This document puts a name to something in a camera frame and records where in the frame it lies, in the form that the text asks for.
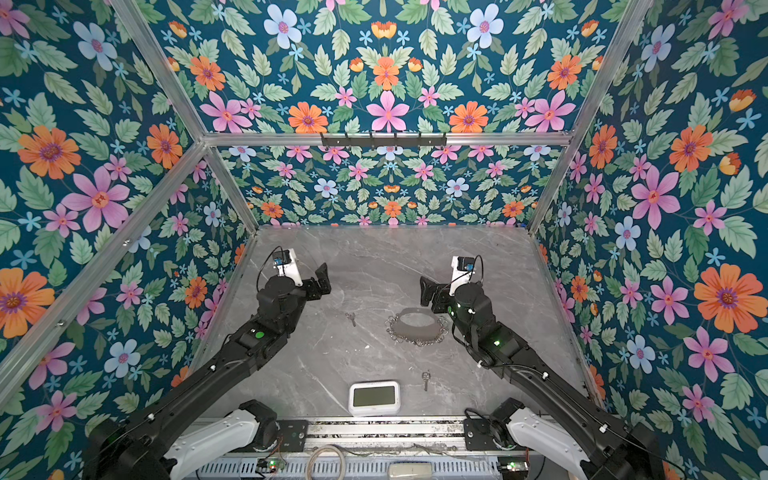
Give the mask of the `steel key holder plate with rings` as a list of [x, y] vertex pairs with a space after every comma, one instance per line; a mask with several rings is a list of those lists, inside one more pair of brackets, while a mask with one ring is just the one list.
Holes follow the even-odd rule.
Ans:
[[449, 323], [425, 307], [408, 307], [391, 315], [386, 331], [398, 343], [410, 343], [419, 347], [441, 343]]

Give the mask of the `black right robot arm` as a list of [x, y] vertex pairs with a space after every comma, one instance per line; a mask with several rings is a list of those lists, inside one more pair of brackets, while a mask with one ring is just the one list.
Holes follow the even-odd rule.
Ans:
[[420, 303], [446, 314], [452, 332], [478, 365], [517, 387], [542, 414], [512, 399], [494, 420], [516, 445], [531, 449], [577, 479], [662, 479], [656, 435], [585, 397], [518, 333], [496, 319], [479, 282], [459, 286], [420, 279]]

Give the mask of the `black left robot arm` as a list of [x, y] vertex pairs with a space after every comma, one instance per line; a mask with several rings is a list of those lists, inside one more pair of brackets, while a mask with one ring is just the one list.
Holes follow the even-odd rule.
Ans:
[[276, 275], [257, 292], [258, 308], [200, 369], [121, 422], [105, 420], [88, 437], [85, 479], [183, 477], [172, 445], [225, 393], [263, 368], [288, 343], [306, 304], [331, 293], [328, 266], [296, 283]]

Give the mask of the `white digital timer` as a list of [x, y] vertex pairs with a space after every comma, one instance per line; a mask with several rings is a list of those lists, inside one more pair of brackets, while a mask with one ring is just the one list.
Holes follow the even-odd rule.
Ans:
[[348, 411], [354, 417], [394, 416], [401, 408], [398, 382], [370, 381], [350, 386]]

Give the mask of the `black hook rail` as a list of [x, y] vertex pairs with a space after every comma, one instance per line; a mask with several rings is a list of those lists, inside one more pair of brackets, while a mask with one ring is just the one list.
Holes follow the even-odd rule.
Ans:
[[443, 134], [392, 133], [392, 134], [321, 134], [324, 147], [378, 148], [386, 146], [402, 148], [443, 147], [448, 139]]

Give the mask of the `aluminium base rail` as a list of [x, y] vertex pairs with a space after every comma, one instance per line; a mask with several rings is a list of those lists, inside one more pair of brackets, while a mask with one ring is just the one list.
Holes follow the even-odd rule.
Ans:
[[176, 440], [167, 456], [207, 463], [233, 451], [302, 453], [334, 444], [376, 451], [530, 449], [552, 460], [586, 458], [584, 448], [561, 427], [528, 409], [516, 411], [496, 428], [475, 416], [295, 418], [273, 421], [263, 432], [259, 427], [241, 411], [215, 422], [204, 419]]

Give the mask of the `aluminium frame post back left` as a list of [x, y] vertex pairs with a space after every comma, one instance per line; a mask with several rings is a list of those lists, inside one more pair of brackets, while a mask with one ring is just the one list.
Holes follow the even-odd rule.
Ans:
[[184, 125], [191, 141], [188, 152], [191, 152], [193, 147], [202, 149], [198, 157], [206, 159], [208, 166], [219, 180], [223, 192], [243, 222], [244, 228], [250, 236], [255, 235], [258, 229], [257, 223], [240, 188], [225, 165], [219, 149], [209, 141], [210, 132], [170, 66], [164, 50], [139, 6], [135, 1], [113, 1], [112, 6]]

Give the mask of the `aluminium frame post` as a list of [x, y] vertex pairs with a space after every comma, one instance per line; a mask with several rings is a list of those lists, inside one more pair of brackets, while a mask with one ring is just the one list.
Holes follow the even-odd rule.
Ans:
[[573, 128], [569, 133], [569, 142], [558, 157], [548, 183], [539, 197], [536, 213], [528, 224], [528, 232], [532, 238], [535, 237], [547, 212], [554, 203], [558, 188], [566, 177], [569, 163], [578, 153], [579, 147], [586, 138], [589, 126], [595, 119], [604, 96], [608, 93], [635, 35], [641, 30], [643, 21], [652, 6], [653, 1], [651, 0], [635, 0], [627, 3], [615, 34], [605, 52], [602, 66], [587, 92], [584, 103], [579, 108]]
[[198, 157], [206, 159], [208, 166], [219, 180], [223, 192], [243, 222], [244, 228], [250, 236], [255, 235], [258, 229], [257, 223], [240, 188], [225, 165], [219, 149], [209, 141], [210, 132], [170, 66], [164, 50], [139, 6], [135, 1], [113, 1], [112, 6], [184, 125], [191, 141], [188, 152], [191, 152], [193, 147], [202, 149]]

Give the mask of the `aluminium frame post back right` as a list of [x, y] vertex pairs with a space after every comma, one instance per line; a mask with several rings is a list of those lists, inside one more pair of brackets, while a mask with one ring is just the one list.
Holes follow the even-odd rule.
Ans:
[[586, 138], [589, 126], [595, 119], [604, 96], [608, 93], [635, 35], [641, 30], [643, 21], [652, 6], [653, 1], [651, 0], [635, 0], [627, 3], [615, 34], [605, 52], [602, 66], [587, 92], [584, 103], [579, 108], [573, 128], [569, 133], [569, 142], [558, 157], [548, 183], [539, 197], [536, 213], [528, 224], [528, 232], [532, 238], [535, 237], [547, 212], [554, 203], [558, 188], [566, 177], [569, 163], [578, 153], [579, 147]]

